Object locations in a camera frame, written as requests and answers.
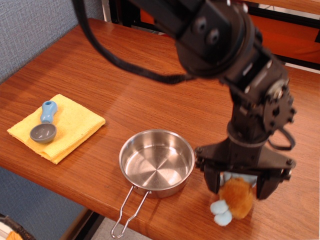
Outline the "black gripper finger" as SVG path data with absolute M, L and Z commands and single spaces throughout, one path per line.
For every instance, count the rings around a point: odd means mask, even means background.
M 266 200 L 281 182 L 282 179 L 277 176 L 259 175 L 256 183 L 256 198 L 258 200 Z
M 221 170 L 211 166 L 204 166 L 204 179 L 208 189 L 217 194 L 220 189 Z

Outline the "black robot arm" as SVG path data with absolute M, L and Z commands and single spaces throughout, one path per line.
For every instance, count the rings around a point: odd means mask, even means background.
M 233 109 L 227 138 L 195 149 L 196 164 L 208 188 L 217 193 L 221 172 L 257 177 L 256 196 L 267 199 L 289 180 L 294 160 L 281 151 L 295 146 L 285 125 L 296 110 L 289 77 L 281 62 L 263 47 L 260 31 L 244 5 L 229 0 L 136 0 L 157 28 L 176 41 L 178 59 L 195 78 L 218 79 L 229 87 Z M 289 146 L 265 146 L 276 131 Z

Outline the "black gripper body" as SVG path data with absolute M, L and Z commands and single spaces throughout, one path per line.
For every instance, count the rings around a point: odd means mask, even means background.
M 195 149 L 197 165 L 246 175 L 267 175 L 288 180 L 297 162 L 265 147 L 264 143 L 239 144 L 227 138 L 222 142 L 198 146 Z

